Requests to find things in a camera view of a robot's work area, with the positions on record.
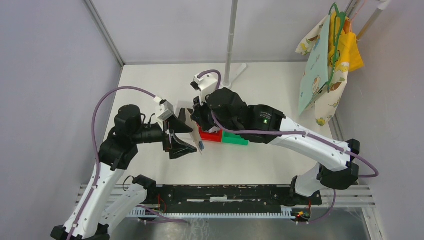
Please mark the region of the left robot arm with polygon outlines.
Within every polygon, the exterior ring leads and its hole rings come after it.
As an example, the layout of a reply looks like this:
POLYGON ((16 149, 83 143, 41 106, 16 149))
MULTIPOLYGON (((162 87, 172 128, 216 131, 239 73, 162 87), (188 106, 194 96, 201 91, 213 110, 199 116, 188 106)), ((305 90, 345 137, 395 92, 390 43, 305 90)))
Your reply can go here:
POLYGON ((89 186, 71 217, 55 226, 50 236, 55 240, 108 240, 112 232, 137 205, 151 204, 157 198, 157 183, 143 175, 134 178, 127 193, 107 207, 118 180, 138 154, 138 145, 162 143, 171 160, 197 152, 197 148, 180 140, 177 134, 192 133, 192 127, 177 118, 173 108, 160 106, 165 117, 157 122, 143 122, 138 106, 121 107, 114 118, 115 126, 101 144, 89 186))

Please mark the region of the white pole stand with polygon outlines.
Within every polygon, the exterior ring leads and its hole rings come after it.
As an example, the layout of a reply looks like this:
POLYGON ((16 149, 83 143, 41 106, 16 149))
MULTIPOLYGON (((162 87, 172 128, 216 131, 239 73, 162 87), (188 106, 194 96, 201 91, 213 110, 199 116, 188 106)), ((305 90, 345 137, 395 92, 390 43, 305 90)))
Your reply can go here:
POLYGON ((230 22, 229 22, 229 32, 228 32, 228 41, 227 41, 227 50, 226 50, 226 59, 225 59, 225 71, 224 77, 221 81, 221 86, 224 88, 231 89, 235 81, 246 71, 248 65, 246 63, 240 63, 235 71, 231 70, 232 67, 232 56, 233 56, 233 47, 235 39, 235 29, 236 29, 236 19, 238 11, 238 0, 231 1, 231 12, 230 12, 230 22))

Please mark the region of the white hanger rail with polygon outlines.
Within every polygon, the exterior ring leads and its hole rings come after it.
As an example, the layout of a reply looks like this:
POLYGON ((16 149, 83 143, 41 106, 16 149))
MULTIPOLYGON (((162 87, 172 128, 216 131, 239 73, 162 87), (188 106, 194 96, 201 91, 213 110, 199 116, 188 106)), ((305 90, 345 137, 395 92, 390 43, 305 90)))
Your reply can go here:
POLYGON ((368 32, 368 30, 371 28, 371 26, 377 21, 377 19, 382 14, 382 12, 387 9, 387 7, 392 2, 392 0, 378 0, 377 2, 379 2, 379 4, 376 7, 375 11, 370 16, 370 18, 365 23, 365 25, 362 27, 359 34, 356 36, 356 40, 358 42, 362 40, 364 35, 368 32))

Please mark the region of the green plastic bin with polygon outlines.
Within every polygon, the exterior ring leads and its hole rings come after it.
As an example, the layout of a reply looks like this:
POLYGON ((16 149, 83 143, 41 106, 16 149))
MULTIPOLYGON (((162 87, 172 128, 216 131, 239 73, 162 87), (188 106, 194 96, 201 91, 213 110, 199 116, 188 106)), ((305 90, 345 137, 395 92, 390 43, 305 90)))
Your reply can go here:
POLYGON ((241 136, 226 131, 222 133, 221 142, 241 146, 247 146, 249 144, 249 141, 243 139, 241 136))

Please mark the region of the beige card holder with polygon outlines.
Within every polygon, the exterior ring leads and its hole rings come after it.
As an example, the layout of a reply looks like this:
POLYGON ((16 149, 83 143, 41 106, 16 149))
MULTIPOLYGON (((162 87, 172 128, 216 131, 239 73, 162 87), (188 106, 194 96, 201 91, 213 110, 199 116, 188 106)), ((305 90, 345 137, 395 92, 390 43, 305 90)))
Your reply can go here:
POLYGON ((202 154, 203 150, 205 149, 205 146, 200 136, 199 127, 197 123, 191 119, 192 115, 188 108, 184 108, 184 113, 185 113, 185 124, 192 129, 190 136, 197 150, 200 152, 200 154, 202 154))

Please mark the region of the yellow hanging garment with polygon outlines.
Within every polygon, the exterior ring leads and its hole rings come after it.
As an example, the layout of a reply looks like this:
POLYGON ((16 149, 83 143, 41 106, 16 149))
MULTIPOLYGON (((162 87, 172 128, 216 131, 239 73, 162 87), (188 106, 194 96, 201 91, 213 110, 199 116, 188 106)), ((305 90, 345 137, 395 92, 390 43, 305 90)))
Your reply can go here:
MULTIPOLYGON (((334 11, 330 17, 328 38, 328 66, 330 69, 333 66, 333 55, 335 53, 334 41, 337 39, 340 27, 341 20, 337 17, 336 12, 334 11)), ((349 72, 356 71, 364 66, 364 62, 358 48, 357 36, 352 31, 351 21, 348 17, 345 18, 343 29, 339 36, 335 72, 341 63, 349 63, 349 72)))

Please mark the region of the green clothes hanger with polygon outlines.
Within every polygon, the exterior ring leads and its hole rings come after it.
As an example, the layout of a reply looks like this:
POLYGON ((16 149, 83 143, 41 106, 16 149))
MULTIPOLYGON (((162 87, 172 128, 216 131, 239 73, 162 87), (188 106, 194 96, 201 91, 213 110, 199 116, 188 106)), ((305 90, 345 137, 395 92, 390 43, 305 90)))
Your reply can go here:
POLYGON ((346 13, 339 10, 338 4, 333 3, 329 13, 329 39, 328 39, 328 93, 337 91, 343 83, 347 82, 349 73, 349 48, 346 46, 346 23, 349 18, 346 13))

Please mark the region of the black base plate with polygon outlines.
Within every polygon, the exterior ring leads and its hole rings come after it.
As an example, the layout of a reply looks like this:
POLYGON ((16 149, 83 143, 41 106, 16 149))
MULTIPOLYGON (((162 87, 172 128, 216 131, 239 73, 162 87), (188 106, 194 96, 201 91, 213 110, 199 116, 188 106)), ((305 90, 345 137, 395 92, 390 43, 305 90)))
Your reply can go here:
POLYGON ((143 205, 157 206, 167 214, 268 214, 282 207, 318 206, 316 191, 305 197, 289 185, 158 185, 143 205))

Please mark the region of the red plastic bin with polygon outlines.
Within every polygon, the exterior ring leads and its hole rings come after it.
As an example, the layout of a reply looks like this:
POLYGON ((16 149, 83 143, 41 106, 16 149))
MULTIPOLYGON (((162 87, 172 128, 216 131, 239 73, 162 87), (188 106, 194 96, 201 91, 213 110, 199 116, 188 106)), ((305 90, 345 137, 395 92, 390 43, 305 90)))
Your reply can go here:
POLYGON ((209 133, 209 132, 202 131, 202 128, 199 125, 197 125, 197 127, 198 127, 200 138, 203 141, 216 142, 216 143, 222 142, 222 135, 223 135, 222 130, 209 133))

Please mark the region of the hanging patterned cloth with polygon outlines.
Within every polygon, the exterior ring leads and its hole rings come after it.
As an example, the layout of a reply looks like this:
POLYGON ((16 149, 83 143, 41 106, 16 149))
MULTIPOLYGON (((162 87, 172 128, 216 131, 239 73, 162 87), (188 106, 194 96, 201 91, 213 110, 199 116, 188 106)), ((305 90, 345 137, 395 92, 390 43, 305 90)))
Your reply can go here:
POLYGON ((298 114, 314 111, 315 122, 325 126, 335 115, 344 89, 343 83, 337 91, 327 92, 329 80, 329 15, 325 16, 298 44, 295 52, 308 56, 300 81, 298 114))

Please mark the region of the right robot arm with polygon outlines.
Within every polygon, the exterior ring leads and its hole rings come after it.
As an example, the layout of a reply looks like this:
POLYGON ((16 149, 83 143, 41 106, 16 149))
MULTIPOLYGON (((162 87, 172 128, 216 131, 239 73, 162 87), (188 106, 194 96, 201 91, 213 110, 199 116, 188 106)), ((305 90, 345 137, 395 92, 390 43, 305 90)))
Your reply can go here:
POLYGON ((353 162, 359 153, 357 140, 322 136, 273 107, 246 104, 228 88, 195 97, 191 118, 203 132, 219 128, 250 143, 287 148, 316 161, 312 169, 291 182, 288 196, 295 204, 325 187, 346 190, 359 179, 359 166, 353 162))

